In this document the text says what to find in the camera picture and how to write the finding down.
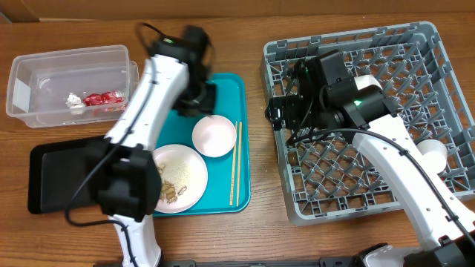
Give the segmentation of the pink bowl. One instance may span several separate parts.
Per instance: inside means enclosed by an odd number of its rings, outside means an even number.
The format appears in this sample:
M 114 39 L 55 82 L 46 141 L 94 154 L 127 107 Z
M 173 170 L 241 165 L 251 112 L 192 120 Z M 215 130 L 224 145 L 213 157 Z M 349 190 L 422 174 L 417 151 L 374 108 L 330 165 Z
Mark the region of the pink bowl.
M 205 116 L 194 126 L 191 140 L 198 152 L 218 158 L 230 152 L 236 143 L 236 126 L 220 115 Z

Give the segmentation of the white bowl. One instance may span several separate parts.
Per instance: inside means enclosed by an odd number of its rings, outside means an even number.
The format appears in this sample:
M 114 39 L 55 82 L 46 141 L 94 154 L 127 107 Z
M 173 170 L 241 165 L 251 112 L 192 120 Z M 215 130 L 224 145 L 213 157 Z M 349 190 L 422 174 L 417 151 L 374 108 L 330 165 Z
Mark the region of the white bowl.
M 354 80 L 358 90 L 362 90 L 373 85 L 376 86 L 379 90 L 382 90 L 380 82 L 373 75 L 357 76 L 354 78 Z

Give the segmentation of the red snack wrapper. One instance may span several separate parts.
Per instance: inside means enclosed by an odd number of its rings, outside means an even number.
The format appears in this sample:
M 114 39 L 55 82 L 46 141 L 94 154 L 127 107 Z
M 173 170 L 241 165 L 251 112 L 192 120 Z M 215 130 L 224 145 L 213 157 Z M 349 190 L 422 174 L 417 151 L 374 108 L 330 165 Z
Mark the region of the red snack wrapper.
M 106 113 L 106 112 L 115 112 L 125 110 L 127 104 L 125 103 L 125 92 L 121 90 L 113 90 L 104 93 L 92 93 L 89 96 L 86 96 L 82 102 L 86 106 L 101 106 L 94 110 L 94 114 Z M 103 108 L 103 105 L 117 104 L 122 103 L 120 106 Z

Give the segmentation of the white tissue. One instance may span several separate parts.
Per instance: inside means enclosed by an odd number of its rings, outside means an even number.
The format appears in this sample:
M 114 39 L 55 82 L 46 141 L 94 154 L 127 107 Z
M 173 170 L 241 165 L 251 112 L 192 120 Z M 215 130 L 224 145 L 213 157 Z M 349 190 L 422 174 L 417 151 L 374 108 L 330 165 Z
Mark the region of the white tissue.
M 74 93 L 69 93 L 67 102 L 65 104 L 68 106 L 68 108 L 70 109 L 70 112 L 73 115 L 83 114 L 84 107 L 86 106 L 86 104 L 82 101 L 82 99 Z

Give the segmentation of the white paper cup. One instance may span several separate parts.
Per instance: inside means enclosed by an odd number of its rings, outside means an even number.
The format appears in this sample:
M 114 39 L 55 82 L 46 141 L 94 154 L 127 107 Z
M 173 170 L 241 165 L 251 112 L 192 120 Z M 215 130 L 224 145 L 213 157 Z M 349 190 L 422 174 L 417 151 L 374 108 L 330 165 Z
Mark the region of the white paper cup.
M 440 174 L 445 170 L 448 150 L 441 141 L 426 139 L 419 142 L 416 147 L 422 155 L 422 166 L 425 170 L 435 174 Z

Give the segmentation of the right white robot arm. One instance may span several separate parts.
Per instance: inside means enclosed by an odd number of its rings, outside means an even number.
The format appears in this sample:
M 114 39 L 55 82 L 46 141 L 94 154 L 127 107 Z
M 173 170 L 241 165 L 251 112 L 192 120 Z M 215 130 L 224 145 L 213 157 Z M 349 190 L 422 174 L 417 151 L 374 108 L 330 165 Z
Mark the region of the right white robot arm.
M 337 50 L 300 59 L 288 72 L 296 94 L 269 99 L 266 118 L 289 142 L 340 133 L 367 158 L 409 218 L 418 248 L 386 243 L 355 255 L 354 266 L 472 266 L 474 213 L 445 186 L 440 167 L 416 146 L 378 80 L 352 76 Z

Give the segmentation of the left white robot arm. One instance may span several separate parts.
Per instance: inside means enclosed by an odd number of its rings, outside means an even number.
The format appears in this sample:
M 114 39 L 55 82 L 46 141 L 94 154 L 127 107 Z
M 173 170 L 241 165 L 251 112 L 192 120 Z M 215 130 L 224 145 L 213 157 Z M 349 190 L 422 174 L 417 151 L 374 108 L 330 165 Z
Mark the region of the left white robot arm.
M 87 176 L 80 188 L 114 225 L 122 266 L 158 266 L 161 249 L 154 234 L 154 209 L 162 180 L 152 152 L 170 111 L 181 116 L 211 115 L 217 87 L 209 82 L 214 56 L 209 35 L 188 25 L 180 37 L 159 31 L 144 48 L 144 73 L 127 108 L 104 139 L 88 146 Z

